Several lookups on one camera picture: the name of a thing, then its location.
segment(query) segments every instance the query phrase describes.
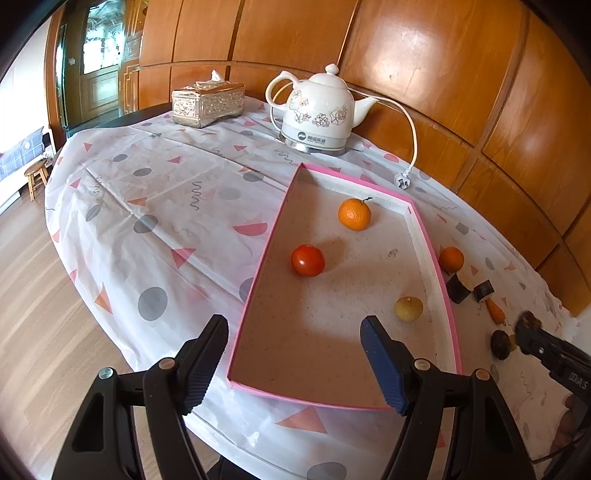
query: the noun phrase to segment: tomato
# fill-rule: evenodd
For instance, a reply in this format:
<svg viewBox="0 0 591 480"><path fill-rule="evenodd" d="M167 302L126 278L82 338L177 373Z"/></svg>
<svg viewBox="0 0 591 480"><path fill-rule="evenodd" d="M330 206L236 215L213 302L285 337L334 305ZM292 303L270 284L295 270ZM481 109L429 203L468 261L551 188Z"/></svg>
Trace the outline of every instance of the tomato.
<svg viewBox="0 0 591 480"><path fill-rule="evenodd" d="M304 277L315 277L324 270L324 255L314 245L300 245L291 254L291 266Z"/></svg>

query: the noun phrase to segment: tangerine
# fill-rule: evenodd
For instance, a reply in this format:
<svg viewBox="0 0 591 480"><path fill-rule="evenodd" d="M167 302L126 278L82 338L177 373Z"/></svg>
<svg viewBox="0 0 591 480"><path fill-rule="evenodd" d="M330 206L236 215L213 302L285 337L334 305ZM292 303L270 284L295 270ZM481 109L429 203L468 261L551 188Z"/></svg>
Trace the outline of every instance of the tangerine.
<svg viewBox="0 0 591 480"><path fill-rule="evenodd" d="M339 222L355 232L366 229L371 222L371 210L365 203L367 200L371 200L371 197L365 200L348 199L341 203Z"/></svg>
<svg viewBox="0 0 591 480"><path fill-rule="evenodd" d="M439 265L453 275L464 266L464 254L456 247L445 247L439 254Z"/></svg>

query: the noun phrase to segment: window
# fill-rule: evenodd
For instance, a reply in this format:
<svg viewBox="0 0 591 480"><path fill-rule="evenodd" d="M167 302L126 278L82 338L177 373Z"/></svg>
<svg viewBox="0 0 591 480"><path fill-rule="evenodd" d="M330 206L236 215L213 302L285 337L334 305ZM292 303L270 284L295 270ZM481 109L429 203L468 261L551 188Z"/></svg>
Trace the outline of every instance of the window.
<svg viewBox="0 0 591 480"><path fill-rule="evenodd" d="M83 46L84 73L118 65L125 44L125 2L106 0L91 7Z"/></svg>

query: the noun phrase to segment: round table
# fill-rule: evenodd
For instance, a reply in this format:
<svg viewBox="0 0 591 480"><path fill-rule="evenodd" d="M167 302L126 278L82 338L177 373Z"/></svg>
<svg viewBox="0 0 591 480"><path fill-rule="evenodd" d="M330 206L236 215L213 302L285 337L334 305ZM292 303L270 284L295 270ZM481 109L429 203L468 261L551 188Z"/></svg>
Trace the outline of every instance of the round table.
<svg viewBox="0 0 591 480"><path fill-rule="evenodd" d="M272 224L299 163L389 189L407 166L356 135L342 157L286 147L268 105L250 98L242 116L201 130L175 124L166 106L149 115L136 113L133 126L77 133L46 190L47 227L60 258L135 371L174 356L214 313L228 319L233 345L269 232L245 236L232 227ZM434 249L460 248L474 282L493 284L504 325L472 296L453 305L463 370L490 371L532 458L547 454L566 390L531 356L517 351L495 360L488 342L497 328L512 333L526 309L557 336L573 319L509 242L435 179L415 169L404 194L414 199ZM225 378L230 350L203 404L186 417L202 440L262 480L381 477L403 423L394 410L313 407L233 390ZM446 415L442 430L452 418ZM448 441L440 439L432 478L443 470Z"/></svg>

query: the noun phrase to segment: kettle spout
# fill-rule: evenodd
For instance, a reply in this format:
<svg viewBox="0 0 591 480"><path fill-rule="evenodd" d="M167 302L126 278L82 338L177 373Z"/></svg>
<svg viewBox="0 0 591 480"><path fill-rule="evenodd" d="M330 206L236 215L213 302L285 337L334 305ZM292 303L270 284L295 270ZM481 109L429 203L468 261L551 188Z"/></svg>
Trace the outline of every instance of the kettle spout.
<svg viewBox="0 0 591 480"><path fill-rule="evenodd" d="M355 100L355 111L353 112L353 126L359 125L365 116L368 114L369 109L374 103L378 101L375 97L367 97L361 100Z"/></svg>

